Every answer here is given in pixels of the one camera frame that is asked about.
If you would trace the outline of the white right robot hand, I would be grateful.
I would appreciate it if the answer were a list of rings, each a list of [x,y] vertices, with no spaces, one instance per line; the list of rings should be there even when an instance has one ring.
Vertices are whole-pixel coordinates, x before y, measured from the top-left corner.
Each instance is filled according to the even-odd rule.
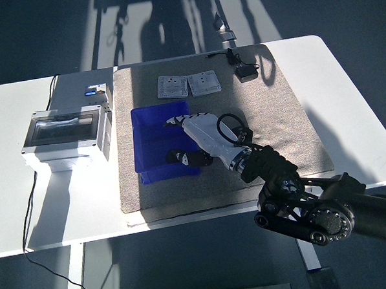
[[[169,150],[165,157],[168,164],[183,163],[188,167],[206,167],[215,158],[219,158],[227,169],[234,170],[251,153],[248,146],[237,141],[236,134],[229,127],[208,112],[172,117],[166,121],[165,126],[182,127],[199,146],[199,150],[193,152]]]

